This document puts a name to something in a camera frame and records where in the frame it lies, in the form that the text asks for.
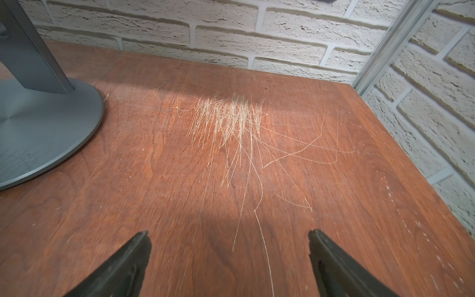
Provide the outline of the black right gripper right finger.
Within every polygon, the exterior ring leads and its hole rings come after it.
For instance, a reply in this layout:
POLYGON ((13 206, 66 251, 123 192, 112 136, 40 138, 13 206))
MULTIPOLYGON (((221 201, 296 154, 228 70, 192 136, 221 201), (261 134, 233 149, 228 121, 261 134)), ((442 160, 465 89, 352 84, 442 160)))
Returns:
POLYGON ((308 233, 310 261, 322 297, 395 297, 322 230, 308 233))

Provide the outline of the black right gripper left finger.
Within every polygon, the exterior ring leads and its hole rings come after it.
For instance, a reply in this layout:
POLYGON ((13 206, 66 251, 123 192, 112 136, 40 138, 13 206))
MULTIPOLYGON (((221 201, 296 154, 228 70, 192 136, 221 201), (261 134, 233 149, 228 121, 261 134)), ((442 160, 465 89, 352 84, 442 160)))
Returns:
POLYGON ((151 251, 148 232, 138 232, 66 296, 138 297, 151 251))

